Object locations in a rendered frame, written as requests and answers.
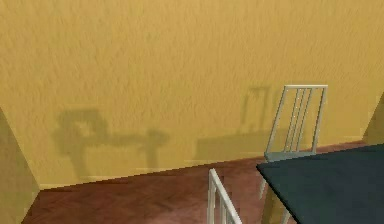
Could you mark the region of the white slatted chair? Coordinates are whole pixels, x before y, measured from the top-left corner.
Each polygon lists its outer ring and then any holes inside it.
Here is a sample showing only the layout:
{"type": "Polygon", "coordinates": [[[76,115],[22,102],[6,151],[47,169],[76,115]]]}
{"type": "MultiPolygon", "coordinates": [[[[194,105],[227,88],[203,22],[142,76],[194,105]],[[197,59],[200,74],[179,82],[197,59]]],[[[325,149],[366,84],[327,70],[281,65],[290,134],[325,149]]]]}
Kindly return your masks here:
{"type": "Polygon", "coordinates": [[[208,173],[207,224],[215,224],[215,203],[219,196],[220,224],[242,224],[242,221],[214,168],[208,173]]]}
{"type": "Polygon", "coordinates": [[[267,162],[283,161],[287,159],[315,155],[317,153],[317,143],[320,133],[323,106],[326,101],[327,90],[328,86],[321,84],[288,84],[283,87],[275,118],[273,120],[272,130],[270,132],[267,146],[264,151],[264,158],[267,162]],[[314,131],[312,135],[311,149],[302,151],[299,146],[304,133],[306,117],[309,112],[309,106],[314,92],[317,90],[320,91],[320,99],[314,124],[314,131]],[[289,92],[295,92],[295,97],[289,119],[288,131],[284,140],[284,146],[282,150],[272,152],[271,148],[275,140],[278,124],[289,92]]]}

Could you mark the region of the dark teal table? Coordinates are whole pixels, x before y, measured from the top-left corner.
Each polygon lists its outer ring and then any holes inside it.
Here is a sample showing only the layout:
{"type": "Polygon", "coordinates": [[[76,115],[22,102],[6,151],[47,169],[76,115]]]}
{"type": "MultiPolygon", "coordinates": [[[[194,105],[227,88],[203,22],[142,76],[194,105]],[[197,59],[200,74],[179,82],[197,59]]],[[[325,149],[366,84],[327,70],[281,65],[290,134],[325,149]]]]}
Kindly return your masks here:
{"type": "Polygon", "coordinates": [[[384,224],[384,144],[261,163],[257,170],[297,224],[384,224]]]}

